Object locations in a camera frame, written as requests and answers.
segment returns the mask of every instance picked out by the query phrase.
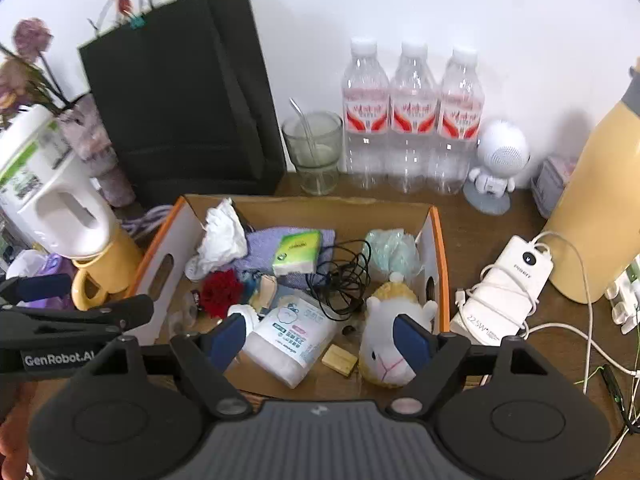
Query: cable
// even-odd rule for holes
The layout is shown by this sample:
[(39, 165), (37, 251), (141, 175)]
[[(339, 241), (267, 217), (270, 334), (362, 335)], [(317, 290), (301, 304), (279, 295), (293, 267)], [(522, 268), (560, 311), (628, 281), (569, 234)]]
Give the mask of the cable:
[(584, 384), (582, 385), (582, 392), (584, 394), (586, 394), (587, 393), (587, 384), (589, 383), (589, 369), (590, 369), (590, 364), (591, 364), (591, 345), (593, 343), (593, 303), (591, 303), (591, 294), (589, 292), (589, 283), (588, 283), (588, 280), (587, 280), (587, 272), (584, 269), (584, 262), (582, 260), (582, 257), (580, 256), (580, 253), (578, 252), (578, 249), (576, 249), (575, 245), (573, 245), (569, 240), (567, 240), (561, 234), (558, 234), (558, 233), (553, 232), (553, 231), (542, 231), (538, 236), (533, 238), (531, 243), (535, 247), (535, 245), (538, 242), (538, 240), (540, 240), (540, 238), (543, 238), (545, 236), (555, 236), (556, 238), (559, 238), (560, 240), (562, 240), (565, 244), (567, 244), (569, 247), (571, 247), (571, 249), (575, 253), (576, 257), (578, 258), (578, 262), (580, 263), (580, 270), (582, 271), (582, 281), (584, 283), (584, 294), (585, 294), (585, 297), (587, 299), (587, 308), (588, 308), (588, 313), (589, 313), (589, 325), (588, 325), (588, 337), (587, 337), (587, 355), (586, 355), (585, 362), (584, 362)]
[[(633, 390), (633, 394), (631, 396), (631, 402), (634, 402), (635, 398), (636, 398), (636, 393), (638, 391), (638, 385), (640, 384), (640, 381), (636, 381), (636, 386), (634, 387)], [(638, 419), (640, 418), (640, 416), (637, 416), (634, 418), (633, 423), (635, 424)], [(598, 475), (599, 473), (602, 472), (602, 470), (604, 468), (606, 468), (607, 465), (609, 465), (609, 462), (611, 462), (611, 459), (615, 456), (615, 454), (618, 452), (618, 449), (620, 448), (620, 445), (622, 444), (622, 441), (624, 440), (624, 438), (626, 437), (626, 435), (629, 433), (629, 428), (627, 426), (625, 426), (621, 431), (620, 434), (618, 435), (618, 438), (616, 439), (616, 441), (611, 445), (611, 447), (609, 447), (609, 450), (607, 451), (607, 453), (604, 455), (604, 458), (602, 459), (602, 461), (600, 462), (600, 467), (598, 468), (598, 470), (596, 471), (596, 475)]]
[[(512, 288), (508, 288), (506, 286), (502, 286), (499, 285), (497, 283), (491, 283), (491, 282), (486, 282), (483, 283), (482, 279), (484, 278), (484, 275), (491, 269), (499, 269), (502, 272), (504, 272), (507, 276), (509, 276), (513, 282), (518, 286), (518, 288), (522, 291), (522, 292), (518, 292), (517, 290), (513, 290)], [(529, 300), (529, 302), (531, 303), (531, 310), (529, 311), (529, 313), (527, 314), (527, 316), (531, 316), (531, 314), (535, 313), (536, 308), (537, 308), (537, 304), (538, 304), (538, 300), (536, 298), (534, 298), (530, 292), (527, 290), (527, 288), (522, 284), (522, 282), (518, 279), (518, 277), (511, 272), (511, 269), (508, 269), (507, 267), (504, 267), (502, 265), (498, 265), (498, 264), (491, 264), (491, 265), (487, 265), (484, 269), (482, 269), (482, 271), (480, 272), (480, 283), (476, 283), (474, 286), (472, 286), (471, 288), (468, 288), (466, 290), (466, 295), (469, 298), (472, 298), (473, 300), (476, 300), (478, 303), (484, 305), (485, 307), (487, 307), (489, 310), (492, 310), (493, 312), (495, 312), (496, 314), (498, 314), (499, 316), (502, 316), (504, 319), (510, 321), (511, 323), (513, 323), (516, 326), (519, 326), (521, 329), (523, 329), (525, 331), (525, 338), (527, 338), (529, 336), (529, 325), (527, 324), (526, 321), (524, 321), (523, 323), (519, 323), (517, 320), (513, 319), (513, 317), (509, 316), (507, 313), (495, 308), (493, 305), (491, 305), (490, 303), (487, 303), (485, 300), (483, 300), (482, 298), (480, 298), (479, 296), (475, 295), (475, 291), (478, 290), (478, 288), (480, 286), (490, 286), (492, 288), (498, 288), (500, 290), (506, 290), (507, 292), (512, 292), (513, 294), (518, 294), (520, 296), (523, 296), (524, 298), (527, 298)], [(469, 325), (466, 323), (466, 319), (465, 316), (462, 316), (462, 310), (460, 308), (460, 305), (458, 306), (458, 309), (461, 311), (460, 313), (460, 319), (462, 320), (462, 323), (465, 325), (466, 331), (469, 332), (470, 334), (473, 333), (471, 331), (471, 329), (469, 328)]]
[[(529, 333), (533, 334), (534, 332), (537, 332), (538, 330), (542, 330), (543, 328), (564, 328), (565, 330), (570, 330), (571, 332), (579, 335), (581, 338), (583, 338), (585, 340), (589, 339), (589, 336), (586, 335), (582, 330), (577, 329), (575, 326), (569, 325), (567, 323), (543, 323), (541, 325), (537, 325), (537, 326), (531, 328), (529, 330)], [(609, 361), (609, 363), (611, 363), (613, 366), (615, 366), (622, 373), (625, 373), (625, 374), (630, 375), (632, 377), (640, 377), (640, 371), (636, 370), (634, 372), (634, 371), (631, 371), (631, 370), (627, 370), (625, 367), (623, 367), (617, 361), (614, 361), (602, 348), (600, 348), (600, 346), (595, 341), (592, 341), (591, 344), (592, 344), (593, 348), (602, 357), (604, 357), (607, 361)]]
[(602, 378), (604, 379), (604, 383), (609, 391), (609, 395), (613, 398), (613, 401), (616, 403), (618, 410), (620, 411), (620, 415), (622, 416), (622, 420), (625, 421), (625, 425), (630, 433), (638, 434), (640, 433), (640, 427), (635, 426), (634, 423), (629, 420), (629, 416), (625, 409), (625, 398), (622, 396), (622, 390), (620, 390), (620, 386), (618, 381), (616, 380), (613, 371), (611, 370), (611, 366), (604, 365), (602, 367)]
[[(524, 339), (529, 338), (529, 334), (532, 332), (536, 332), (537, 330), (541, 330), (542, 328), (548, 328), (551, 326), (557, 326), (560, 328), (566, 328), (568, 330), (572, 330), (575, 333), (578, 333), (579, 335), (583, 335), (585, 336), (585, 338), (587, 339), (587, 351), (586, 351), (586, 357), (585, 357), (585, 363), (584, 363), (584, 379), (583, 379), (583, 384), (582, 384), (582, 392), (584, 394), (587, 393), (587, 387), (589, 384), (589, 378), (590, 378), (590, 365), (591, 365), (591, 347), (593, 346), (593, 303), (591, 302), (591, 294), (589, 291), (589, 284), (588, 284), (588, 280), (587, 280), (587, 273), (586, 270), (584, 269), (584, 262), (582, 260), (582, 257), (580, 256), (580, 253), (578, 252), (578, 249), (576, 249), (576, 247), (566, 238), (564, 238), (562, 235), (556, 233), (556, 232), (552, 232), (552, 231), (544, 231), (541, 232), (539, 235), (537, 235), (535, 238), (533, 238), (533, 240), (530, 242), (534, 247), (543, 247), (546, 250), (549, 250), (549, 246), (546, 245), (543, 242), (540, 242), (540, 238), (543, 237), (549, 237), (549, 236), (555, 236), (559, 239), (561, 239), (564, 243), (566, 243), (571, 249), (572, 251), (575, 253), (576, 257), (578, 258), (578, 262), (580, 263), (580, 271), (582, 272), (582, 281), (584, 283), (584, 293), (587, 299), (587, 307), (588, 307), (588, 313), (589, 313), (589, 324), (588, 324), (588, 333), (586, 335), (584, 335), (583, 332), (581, 332), (580, 330), (578, 330), (577, 328), (571, 326), (571, 325), (567, 325), (567, 324), (563, 324), (563, 323), (545, 323), (543, 325), (539, 325), (537, 327), (534, 328), (530, 328), (529, 325), (527, 324), (526, 320), (523, 323), (519, 323), (516, 320), (514, 320), (513, 318), (511, 318), (508, 314), (506, 314), (505, 312), (502, 312), (501, 310), (499, 310), (498, 308), (495, 308), (493, 305), (487, 303), (486, 301), (483, 301), (482, 298), (477, 297), (474, 293), (475, 291), (478, 289), (478, 287), (480, 286), (492, 286), (494, 288), (500, 288), (501, 290), (507, 290), (508, 292), (511, 292), (512, 294), (519, 294), (521, 296), (526, 297), (530, 304), (531, 304), (531, 310), (529, 311), (529, 313), (527, 314), (527, 316), (531, 316), (533, 313), (535, 313), (536, 311), (536, 305), (538, 304), (538, 300), (536, 298), (533, 298), (532, 295), (527, 291), (526, 287), (522, 284), (522, 282), (520, 281), (520, 279), (515, 276), (510, 269), (507, 269), (503, 266), (497, 265), (497, 264), (491, 264), (486, 266), (482, 272), (480, 273), (480, 283), (476, 284), (475, 286), (473, 286), (472, 288), (468, 289), (466, 291), (468, 297), (473, 298), (474, 300), (476, 300), (478, 303), (481, 303), (483, 306), (487, 307), (488, 309), (490, 309), (491, 311), (495, 312), (496, 314), (499, 314), (500, 316), (502, 316), (504, 319), (508, 320), (509, 322), (515, 324), (516, 326), (519, 326), (521, 329), (524, 330), (524, 334), (522, 334), (522, 337)], [(495, 283), (483, 283), (482, 279), (484, 278), (485, 273), (489, 270), (489, 269), (500, 269), (502, 272), (504, 272), (505, 274), (507, 274), (511, 280), (513, 281), (513, 283), (515, 283), (517, 285), (517, 287), (520, 289), (520, 292), (517, 290), (513, 290), (512, 288), (508, 288), (508, 287), (504, 287), (501, 285), (497, 285)], [(465, 329), (472, 334), (473, 331), (470, 330), (470, 327), (468, 326), (468, 323), (466, 322), (465, 316), (462, 316), (462, 309), (465, 305), (465, 301), (464, 299), (459, 300), (458, 298), (456, 298), (456, 304), (458, 305), (458, 309), (461, 312), (460, 315), (460, 319), (462, 320)], [(600, 347), (598, 347), (598, 351), (605, 357), (607, 358), (607, 360), (609, 360), (609, 362), (611, 362), (614, 366), (616, 366), (617, 368), (619, 368), (620, 370), (622, 370), (623, 372), (630, 374), (634, 377), (636, 377), (637, 375), (637, 371), (631, 371), (631, 370), (627, 370), (626, 368), (622, 367), (620, 364), (618, 364), (617, 362), (613, 361), (613, 359), (611, 359), (609, 356), (607, 356)]]
[[(365, 254), (362, 250), (356, 253), (345, 247), (346, 244), (363, 243), (369, 253)], [(307, 274), (305, 276), (306, 286), (309, 288), (309, 294), (319, 304), (325, 316), (333, 321), (344, 321), (351, 315), (360, 310), (364, 304), (364, 294), (367, 287), (371, 284), (369, 275), (369, 262), (371, 260), (371, 244), (366, 240), (348, 240), (340, 244), (323, 247), (321, 251), (329, 249), (337, 249), (351, 254), (351, 258), (329, 260), (318, 264), (315, 274)], [(342, 300), (347, 304), (343, 308), (335, 308), (331, 302), (332, 294), (339, 294)], [(324, 307), (327, 306), (338, 316), (332, 317)]]
[[(597, 374), (600, 370), (604, 370), (604, 368), (603, 368), (602, 366), (598, 366), (598, 367), (597, 367), (597, 368), (596, 368), (596, 369), (591, 373), (591, 375), (589, 376), (589, 380), (591, 380), (591, 379), (593, 378), (593, 376), (594, 376), (595, 374)], [(574, 383), (574, 384), (582, 384), (583, 382), (584, 382), (584, 380), (582, 380), (582, 381), (575, 381), (575, 383)]]
[[(640, 356), (640, 326), (638, 326), (637, 324), (636, 324), (636, 332), (638, 334), (638, 344), (637, 344), (637, 347), (636, 347), (636, 364), (634, 365), (635, 369), (638, 368), (638, 357)], [(640, 418), (640, 415), (638, 415), (636, 413), (636, 404), (635, 404), (636, 392), (638, 391), (638, 385), (639, 384), (640, 384), (640, 380), (638, 379), (638, 377), (637, 376), (634, 377), (632, 382), (631, 382), (631, 392), (632, 393), (630, 395), (629, 409), (628, 409), (628, 412), (630, 414), (632, 413), (633, 419), (631, 420), (631, 422), (633, 423), (633, 425), (635, 425), (638, 422), (639, 418)], [(626, 422), (627, 421), (625, 421), (625, 425), (623, 426), (622, 430), (620, 431), (620, 434), (618, 435), (618, 438), (609, 447), (609, 451), (607, 451), (607, 454), (602, 459), (602, 462), (600, 463), (600, 468), (598, 469), (596, 475), (598, 473), (600, 473), (604, 468), (606, 468), (606, 466), (609, 464), (609, 462), (611, 462), (611, 459), (613, 459), (615, 454), (618, 452), (618, 449), (620, 448), (620, 445), (622, 444), (622, 441), (628, 435), (630, 430), (629, 430), (628, 424)]]
[(140, 218), (123, 221), (121, 227), (129, 234), (129, 236), (134, 240), (137, 240), (160, 227), (172, 208), (173, 206), (171, 205), (156, 206), (147, 211)]

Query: human hand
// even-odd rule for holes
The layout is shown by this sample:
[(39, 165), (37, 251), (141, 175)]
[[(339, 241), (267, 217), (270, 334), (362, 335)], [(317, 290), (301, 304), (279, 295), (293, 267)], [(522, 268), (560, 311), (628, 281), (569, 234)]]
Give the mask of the human hand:
[(29, 411), (35, 391), (35, 383), (20, 384), (15, 405), (0, 426), (0, 453), (4, 455), (2, 480), (23, 480), (26, 474)]

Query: cardboard box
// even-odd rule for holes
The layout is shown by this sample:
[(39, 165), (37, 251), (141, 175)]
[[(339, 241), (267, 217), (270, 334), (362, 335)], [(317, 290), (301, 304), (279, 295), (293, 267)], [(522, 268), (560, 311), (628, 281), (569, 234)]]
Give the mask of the cardboard box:
[[(149, 294), (155, 313), (147, 325), (129, 333), (141, 344), (167, 342), (168, 314), (179, 311), (185, 295), (196, 286), (184, 277), (184, 266), (196, 252), (204, 235), (202, 223), (207, 209), (218, 205), (221, 196), (187, 195), (178, 200), (158, 231), (138, 268), (128, 296)], [(449, 283), (438, 211), (420, 203), (382, 202), (366, 198), (274, 198), (233, 197), (234, 207), (243, 221), (255, 229), (274, 226), (334, 229), (336, 242), (364, 238), (372, 229), (403, 228), (417, 237), (418, 252), (424, 266), (411, 284), (421, 303), (438, 303), (436, 332), (449, 330)], [(197, 328), (206, 332), (215, 320), (200, 319)], [(359, 340), (339, 333), (334, 343), (358, 354)], [(290, 390), (268, 372), (241, 354), (226, 377), (239, 390), (286, 399), (375, 398), (383, 402), (393, 390), (366, 383), (356, 368), (349, 378), (324, 366), (318, 359), (300, 385)]]

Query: yellow thermos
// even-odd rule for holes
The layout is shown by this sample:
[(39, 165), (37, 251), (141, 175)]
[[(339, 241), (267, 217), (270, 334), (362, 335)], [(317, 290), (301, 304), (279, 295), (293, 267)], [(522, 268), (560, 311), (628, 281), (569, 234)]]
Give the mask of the yellow thermos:
[[(582, 150), (571, 180), (545, 226), (567, 238), (584, 262), (591, 299), (603, 295), (640, 253), (640, 57), (631, 85), (600, 121)], [(546, 237), (551, 283), (587, 303), (580, 264), (562, 240)]]

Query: stuffed animal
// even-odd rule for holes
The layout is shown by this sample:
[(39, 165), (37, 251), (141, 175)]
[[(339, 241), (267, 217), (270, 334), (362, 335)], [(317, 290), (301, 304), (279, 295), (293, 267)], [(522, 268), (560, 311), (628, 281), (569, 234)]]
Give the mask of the stuffed animal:
[(438, 305), (428, 301), (424, 307), (402, 276), (390, 276), (368, 300), (367, 313), (360, 343), (358, 367), (362, 376), (373, 384), (387, 388), (405, 386), (415, 377), (414, 372), (394, 345), (393, 325), (400, 314), (407, 314), (415, 322), (431, 331), (431, 321)]

